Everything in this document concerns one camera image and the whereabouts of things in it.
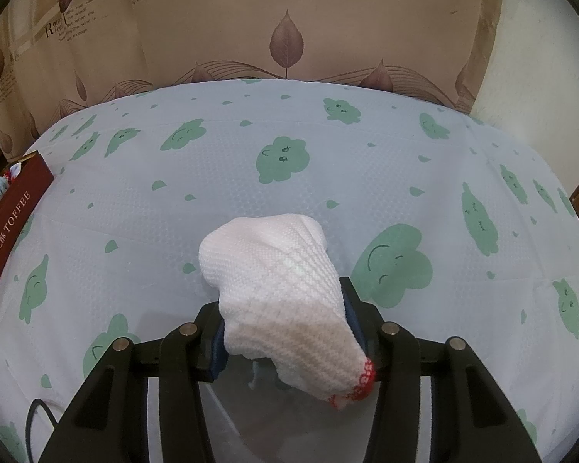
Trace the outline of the white knitted red-trim glove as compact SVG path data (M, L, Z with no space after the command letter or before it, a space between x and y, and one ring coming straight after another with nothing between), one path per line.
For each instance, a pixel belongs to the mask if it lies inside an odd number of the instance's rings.
M234 218L204 238L198 260L218 291L226 350L267 358L281 382L342 409L371 393L375 367L326 248L320 224L303 214Z

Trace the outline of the white cloud pattern tablecloth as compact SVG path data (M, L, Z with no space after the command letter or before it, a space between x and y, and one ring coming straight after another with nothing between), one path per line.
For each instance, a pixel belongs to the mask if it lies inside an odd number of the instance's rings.
M37 459L114 339L215 298L207 234L304 214L360 297L414 336L466 339L546 462L579 439L579 219L530 147L386 92L219 81L103 103L39 138L54 181L0 282L0 439Z

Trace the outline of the white red star cloth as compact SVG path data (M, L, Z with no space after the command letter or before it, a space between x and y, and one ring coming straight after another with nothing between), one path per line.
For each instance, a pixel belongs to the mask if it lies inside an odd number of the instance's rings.
M8 166L3 171L3 177L9 183L11 183L13 180L15 180L17 178L17 176L20 174L21 171L22 171L22 164L20 162L16 162L16 163L13 163L10 166Z

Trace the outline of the beige leaf print curtain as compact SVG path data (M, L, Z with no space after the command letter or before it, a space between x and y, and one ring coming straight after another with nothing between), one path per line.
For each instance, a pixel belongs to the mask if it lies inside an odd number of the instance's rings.
M289 78L469 112L502 0L0 0L0 151L171 85Z

